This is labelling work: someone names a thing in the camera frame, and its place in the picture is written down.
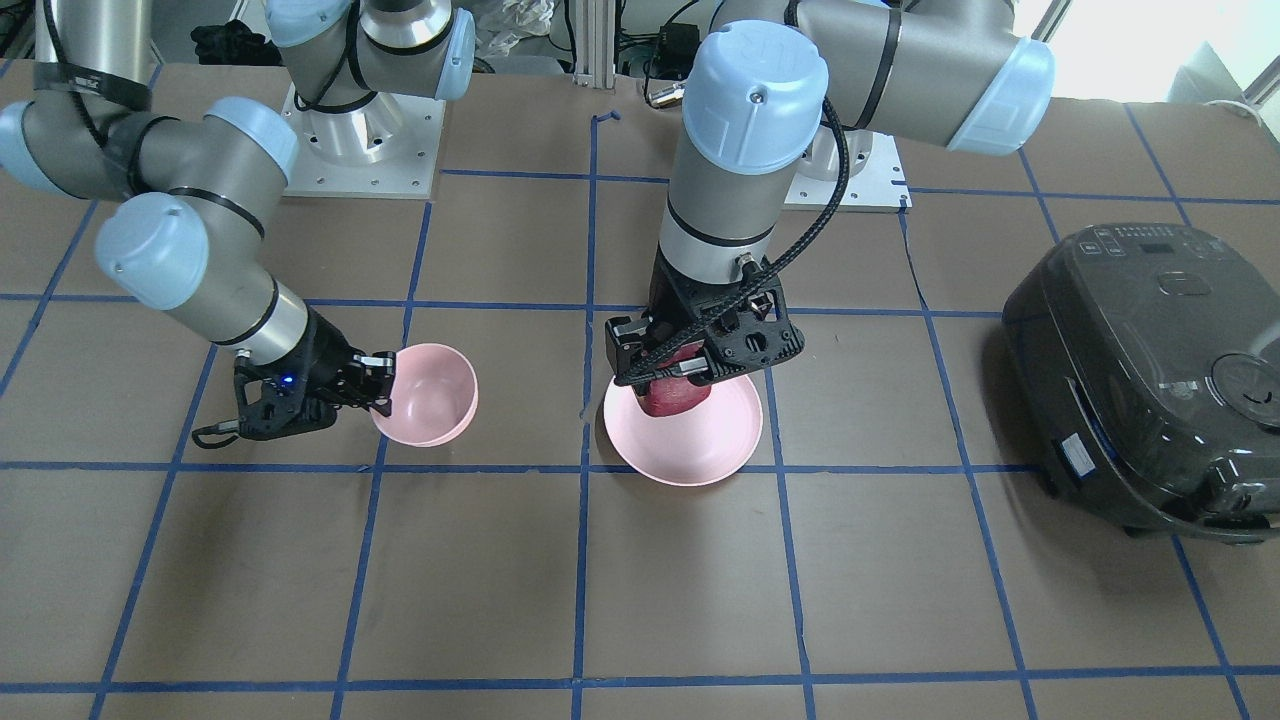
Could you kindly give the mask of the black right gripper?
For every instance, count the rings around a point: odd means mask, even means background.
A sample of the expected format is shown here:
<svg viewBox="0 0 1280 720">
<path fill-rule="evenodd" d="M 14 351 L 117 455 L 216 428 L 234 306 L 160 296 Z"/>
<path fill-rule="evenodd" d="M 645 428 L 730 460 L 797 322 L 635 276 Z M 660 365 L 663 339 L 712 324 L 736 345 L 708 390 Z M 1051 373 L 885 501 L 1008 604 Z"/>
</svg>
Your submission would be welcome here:
<svg viewBox="0 0 1280 720">
<path fill-rule="evenodd" d="M 340 407 L 361 407 L 388 418 L 396 352 L 366 354 L 314 310 L 298 343 L 283 357 L 260 363 L 248 350 L 234 360 L 237 414 L 200 427 L 191 439 L 200 448 L 224 448 L 238 438 L 279 439 L 323 430 Z"/>
</svg>

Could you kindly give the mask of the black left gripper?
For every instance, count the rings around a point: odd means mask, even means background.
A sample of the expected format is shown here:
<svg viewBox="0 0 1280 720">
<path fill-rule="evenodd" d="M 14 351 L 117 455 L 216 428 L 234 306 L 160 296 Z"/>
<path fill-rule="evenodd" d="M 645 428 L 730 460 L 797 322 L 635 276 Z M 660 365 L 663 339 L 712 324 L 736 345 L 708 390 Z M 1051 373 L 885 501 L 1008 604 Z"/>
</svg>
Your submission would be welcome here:
<svg viewBox="0 0 1280 720">
<path fill-rule="evenodd" d="M 705 283 L 658 254 L 644 311 L 605 324 L 613 382 L 685 378 L 707 387 L 799 356 L 805 337 L 788 316 L 774 264 L 748 256 L 744 272 L 737 282 Z"/>
</svg>

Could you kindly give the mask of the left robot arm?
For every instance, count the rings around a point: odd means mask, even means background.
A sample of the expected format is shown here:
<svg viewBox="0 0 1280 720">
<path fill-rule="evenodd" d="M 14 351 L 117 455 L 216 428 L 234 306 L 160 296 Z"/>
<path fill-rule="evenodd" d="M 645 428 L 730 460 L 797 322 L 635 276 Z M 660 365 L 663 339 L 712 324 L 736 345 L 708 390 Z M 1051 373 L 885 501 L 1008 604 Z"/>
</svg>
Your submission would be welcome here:
<svg viewBox="0 0 1280 720">
<path fill-rule="evenodd" d="M 1056 79 L 1012 1 L 724 1 L 685 83 L 650 296 L 605 336 L 614 383 L 707 387 L 805 345 L 780 273 L 836 214 L 847 131 L 991 156 L 1020 149 Z"/>
</svg>

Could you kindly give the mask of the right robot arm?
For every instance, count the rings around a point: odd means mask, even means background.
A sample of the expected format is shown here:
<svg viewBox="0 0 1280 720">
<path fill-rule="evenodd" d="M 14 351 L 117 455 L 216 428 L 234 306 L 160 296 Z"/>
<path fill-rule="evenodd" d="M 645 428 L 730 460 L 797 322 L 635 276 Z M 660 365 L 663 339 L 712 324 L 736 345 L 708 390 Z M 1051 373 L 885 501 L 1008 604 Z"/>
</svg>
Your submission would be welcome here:
<svg viewBox="0 0 1280 720">
<path fill-rule="evenodd" d="M 219 99 L 197 122 L 152 111 L 150 18 L 147 1 L 36 3 L 35 96 L 3 110 L 3 168 L 35 190 L 118 202 L 93 246 L 102 273 L 234 352 L 236 415 L 192 441 L 323 430 L 342 407 L 402 445 L 460 436 L 477 410 L 465 355 L 357 348 L 259 263 L 301 137 L 248 97 Z M 372 117 L 367 154 L 397 131 L 392 95 L 456 100 L 474 73 L 474 15 L 449 1 L 270 1 L 266 19 L 296 110 Z"/>
</svg>

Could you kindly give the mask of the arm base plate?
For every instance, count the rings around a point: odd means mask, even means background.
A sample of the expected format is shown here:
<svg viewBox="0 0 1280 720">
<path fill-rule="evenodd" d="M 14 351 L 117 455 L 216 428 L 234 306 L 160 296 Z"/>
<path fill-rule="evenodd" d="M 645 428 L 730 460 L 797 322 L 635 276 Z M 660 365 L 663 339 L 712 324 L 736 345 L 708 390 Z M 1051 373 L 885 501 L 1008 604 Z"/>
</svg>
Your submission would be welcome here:
<svg viewBox="0 0 1280 720">
<path fill-rule="evenodd" d="M 379 94 L 346 114 L 301 111 L 289 87 L 282 117 L 300 154 L 284 195 L 430 199 L 445 109 L 436 99 Z"/>
<path fill-rule="evenodd" d="M 913 206 L 896 140 L 868 129 L 845 133 L 850 152 L 849 178 L 841 211 L 896 213 Z M 783 202 L 786 210 L 819 210 L 838 178 L 835 137 L 822 127 L 797 160 L 796 174 Z"/>
</svg>

